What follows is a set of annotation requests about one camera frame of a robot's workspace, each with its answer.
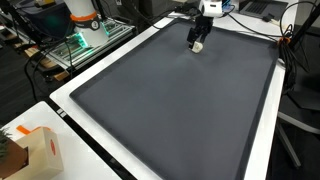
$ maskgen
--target tabletop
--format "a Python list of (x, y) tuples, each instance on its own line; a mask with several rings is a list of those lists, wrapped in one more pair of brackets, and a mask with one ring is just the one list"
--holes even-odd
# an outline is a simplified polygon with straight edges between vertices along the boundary
[(19, 125), (29, 130), (46, 126), (57, 134), (64, 171), (52, 180), (121, 179), (45, 102), (39, 102), (3, 127), (8, 128), (12, 140), (24, 136), (16, 130)]
[[(292, 0), (289, 4), (295, 3), (297, 0)], [(290, 9), (284, 16), (283, 22), (286, 24), (294, 24), (296, 7)], [(237, 13), (232, 15), (243, 24), (251, 28), (259, 28), (264, 33), (280, 35), (279, 27), (265, 23), (261, 19), (243, 16)], [(164, 27), (170, 23), (172, 19), (164, 18), (155, 24), (157, 27)], [(229, 17), (216, 19), (214, 26), (230, 30), (247, 31), (239, 27)], [(151, 169), (143, 164), (137, 157), (129, 152), (120, 142), (118, 142), (110, 133), (94, 121), (88, 114), (86, 114), (70, 97), (70, 93), (77, 89), (80, 85), (88, 81), (90, 78), (98, 74), (100, 71), (117, 61), (124, 54), (128, 53), (134, 47), (145, 41), (158, 30), (150, 27), (146, 31), (139, 34), (137, 37), (103, 58), (97, 64), (74, 78), (72, 81), (62, 86), (50, 95), (50, 98), (57, 103), (71, 118), (73, 118), (80, 126), (84, 128), (95, 140), (103, 146), (115, 159), (117, 159), (130, 173), (138, 179), (160, 179)], [(284, 80), (284, 68), (278, 64), (275, 68), (273, 78), (268, 90), (264, 109), (261, 114), (257, 133), (251, 149), (251, 155), (247, 165), (245, 179), (265, 179), (268, 161), (271, 151), (273, 133), (276, 123), (277, 111), (280, 102), (282, 91), (282, 84)]]

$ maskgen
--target black stand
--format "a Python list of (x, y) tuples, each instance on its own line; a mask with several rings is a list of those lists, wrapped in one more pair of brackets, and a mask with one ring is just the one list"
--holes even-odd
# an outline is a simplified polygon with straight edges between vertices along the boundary
[(287, 134), (285, 133), (285, 131), (283, 130), (283, 127), (280, 122), (277, 122), (277, 124), (276, 124), (276, 133), (277, 133), (283, 147), (285, 148), (288, 155), (290, 156), (290, 159), (291, 159), (294, 167), (299, 169), (301, 166), (301, 162), (300, 162), (296, 152), (294, 151), (294, 149), (290, 143), (290, 140), (289, 140)]
[(296, 44), (300, 41), (300, 39), (307, 33), (308, 29), (312, 26), (312, 24), (317, 20), (320, 16), (320, 4), (312, 11), (309, 18), (304, 22), (298, 33), (291, 39), (289, 44), (291, 49), (294, 49)]

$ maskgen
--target dark gray mat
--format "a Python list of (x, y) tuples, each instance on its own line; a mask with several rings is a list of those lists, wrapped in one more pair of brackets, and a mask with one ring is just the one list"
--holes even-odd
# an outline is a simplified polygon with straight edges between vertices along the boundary
[(241, 179), (273, 74), (271, 42), (192, 24), (158, 32), (70, 96), (164, 179)]

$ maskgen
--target wire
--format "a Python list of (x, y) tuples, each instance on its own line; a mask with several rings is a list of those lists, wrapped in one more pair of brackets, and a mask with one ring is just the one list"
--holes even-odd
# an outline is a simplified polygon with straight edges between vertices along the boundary
[(295, 5), (298, 5), (298, 4), (311, 4), (313, 5), (313, 7), (316, 7), (316, 4), (314, 4), (313, 2), (309, 2), (309, 1), (301, 1), (301, 2), (297, 2), (297, 3), (293, 3), (291, 4), (290, 6), (288, 6), (282, 13), (281, 17), (280, 17), (280, 32), (281, 32), (281, 35), (282, 37), (284, 37), (284, 32), (283, 32), (283, 29), (282, 29), (282, 19), (283, 19), (283, 16), (284, 14), (287, 12), (288, 9), (290, 9), (292, 6), (295, 6)]
[(274, 38), (272, 38), (272, 37), (282, 37), (282, 36), (280, 36), (280, 35), (270, 35), (270, 34), (265, 34), (265, 33), (261, 33), (261, 32), (255, 31), (255, 30), (253, 30), (253, 29), (245, 26), (245, 25), (242, 24), (241, 22), (239, 22), (239, 21), (238, 21), (236, 18), (234, 18), (231, 14), (228, 14), (228, 16), (230, 16), (231, 19), (233, 19), (233, 20), (234, 20), (236, 23), (238, 23), (240, 26), (242, 26), (242, 27), (244, 27), (245, 29), (248, 29), (249, 31), (252, 31), (252, 32), (254, 32), (254, 33), (256, 33), (256, 34), (259, 34), (259, 35), (261, 35), (261, 36), (266, 36), (266, 37), (268, 37), (268, 38), (270, 38), (270, 39), (272, 39), (272, 40), (274, 40), (274, 41), (277, 41), (277, 40), (274, 39)]
[(290, 39), (294, 36), (293, 25), (289, 24), (289, 26), (287, 27), (287, 29), (285, 31), (283, 31), (283, 29), (282, 29), (282, 21), (283, 21), (284, 14), (287, 12), (288, 9), (290, 9), (291, 7), (298, 5), (298, 4), (311, 4), (311, 5), (313, 5), (313, 9), (314, 9), (314, 7), (316, 7), (315, 3), (312, 3), (309, 1), (302, 1), (302, 2), (297, 2), (297, 3), (291, 4), (281, 14), (279, 28), (280, 28), (282, 38), (280, 39), (278, 45), (279, 45), (280, 58), (285, 62), (285, 68), (286, 68), (285, 81), (284, 81), (284, 92), (285, 93), (294, 89), (294, 85), (295, 85), (295, 81), (296, 81), (296, 77), (297, 77), (297, 64), (299, 66), (301, 66), (305, 72), (310, 71), (308, 57), (305, 53), (304, 48), (302, 47), (301, 41), (299, 41), (299, 42), (300, 42), (300, 46), (302, 47), (302, 51), (303, 51), (303, 54), (305, 57), (307, 67), (305, 67), (303, 65), (303, 63), (301, 63), (297, 59), (294, 52), (292, 51), (292, 49), (288, 45), (289, 42), (287, 39)]
[(221, 17), (219, 17), (219, 18), (226, 17), (227, 15), (229, 15), (236, 8), (235, 5), (230, 5), (230, 7), (232, 7), (232, 9), (230, 11), (228, 11), (228, 12), (223, 13), (223, 15)]
[(40, 51), (38, 51), (38, 52), (36, 52), (35, 54), (33, 54), (29, 59), (28, 59), (28, 61), (25, 63), (25, 65), (24, 65), (24, 68), (23, 68), (23, 70), (24, 70), (24, 73), (25, 73), (25, 75), (27, 76), (27, 79), (28, 79), (28, 81), (29, 81), (29, 83), (30, 83), (30, 85), (31, 85), (31, 90), (32, 90), (32, 96), (33, 96), (33, 99), (34, 99), (34, 101), (37, 103), (38, 102), (38, 99), (37, 99), (37, 96), (36, 96), (36, 91), (35, 91), (35, 89), (34, 89), (34, 85), (33, 85), (33, 82), (32, 82), (32, 80), (31, 80), (31, 78), (30, 78), (30, 75), (29, 75), (29, 73), (28, 73), (28, 64), (30, 63), (30, 61), (33, 59), (33, 58), (35, 58), (36, 56), (38, 56), (40, 53), (41, 53), (41, 51), (42, 50), (40, 50)]
[(19, 35), (18, 28), (17, 28), (17, 24), (16, 24), (16, 21), (15, 21), (15, 19), (13, 17), (12, 17), (12, 23), (13, 23), (14, 30), (16, 31), (18, 41), (19, 41), (20, 45), (22, 46), (22, 41), (20, 39), (20, 35)]
[(126, 25), (125, 23), (120, 23), (120, 22), (117, 22), (116, 20), (113, 19), (113, 15), (112, 15), (112, 12), (110, 10), (110, 6), (109, 6), (109, 3), (106, 1), (106, 0), (102, 0), (106, 5), (107, 5), (107, 8), (108, 8), (108, 11), (109, 13), (103, 8), (103, 11), (106, 12), (107, 15), (109, 15), (111, 18), (108, 18), (108, 19), (111, 19), (114, 23), (118, 24), (118, 25)]
[(39, 60), (37, 61), (37, 64), (35, 65), (35, 67), (33, 68), (33, 72), (32, 72), (32, 80), (34, 82), (35, 87), (44, 95), (46, 95), (46, 92), (44, 92), (40, 86), (38, 85), (36, 78), (35, 78), (35, 74), (36, 71), (38, 70), (38, 66), (40, 65), (41, 61), (43, 60), (43, 58), (45, 58), (51, 51), (53, 51), (56, 48), (56, 46), (50, 48), (45, 54), (42, 54), (42, 56), (39, 58)]
[(169, 13), (169, 12), (173, 12), (173, 11), (174, 11), (174, 9), (166, 10), (166, 11), (160, 13), (159, 15), (152, 17), (152, 19), (150, 19), (150, 21), (154, 21), (159, 17), (167, 17), (167, 16), (164, 16), (164, 14)]
[(159, 27), (155, 26), (153, 23), (150, 22), (150, 20), (149, 20), (148, 18), (146, 18), (143, 14), (141, 14), (141, 12), (138, 10), (138, 8), (136, 7), (136, 5), (134, 4), (133, 0), (130, 0), (130, 2), (131, 2), (131, 5), (132, 5), (133, 9), (138, 13), (138, 15), (139, 15), (140, 17), (142, 17), (142, 19), (143, 19), (146, 23), (148, 23), (150, 26), (152, 26), (152, 27), (154, 27), (154, 28), (156, 28), (156, 29), (159, 29), (159, 30), (162, 29), (162, 28), (159, 28)]
[(70, 61), (70, 79), (73, 78), (73, 65), (72, 65), (72, 57), (71, 57), (71, 51), (70, 51), (70, 47), (68, 45), (67, 42), (64, 42), (68, 48), (68, 51), (69, 51), (69, 61)]

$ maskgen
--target box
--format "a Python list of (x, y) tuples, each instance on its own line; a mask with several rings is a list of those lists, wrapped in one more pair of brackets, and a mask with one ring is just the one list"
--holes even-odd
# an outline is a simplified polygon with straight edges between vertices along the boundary
[(28, 165), (5, 180), (45, 180), (63, 171), (57, 135), (39, 128), (16, 141), (28, 149)]

